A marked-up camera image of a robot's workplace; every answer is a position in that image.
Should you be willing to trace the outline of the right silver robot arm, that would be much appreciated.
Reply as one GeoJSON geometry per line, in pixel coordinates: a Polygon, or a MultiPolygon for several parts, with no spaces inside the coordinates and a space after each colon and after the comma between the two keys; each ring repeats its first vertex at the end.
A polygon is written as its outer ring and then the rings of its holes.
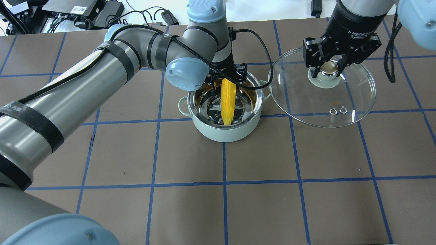
{"type": "Polygon", "coordinates": [[[336,55],[341,59],[334,76],[366,60],[380,48],[376,30],[393,7],[396,13],[386,58],[402,27],[419,46],[435,50],[434,0],[338,0],[324,34],[319,39],[308,37],[303,41],[303,59],[309,68],[309,78],[316,79],[322,66],[336,55]]]}

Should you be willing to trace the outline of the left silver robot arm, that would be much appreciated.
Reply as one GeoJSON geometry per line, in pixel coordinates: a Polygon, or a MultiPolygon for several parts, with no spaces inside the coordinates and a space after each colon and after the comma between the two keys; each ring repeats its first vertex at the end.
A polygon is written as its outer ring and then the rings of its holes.
{"type": "Polygon", "coordinates": [[[45,202],[26,189],[34,170],[141,68],[196,91],[213,73],[232,80],[224,0],[190,0],[182,37],[145,25],[109,28],[105,41],[45,87],[1,108],[1,244],[118,245],[95,220],[45,202]]]}

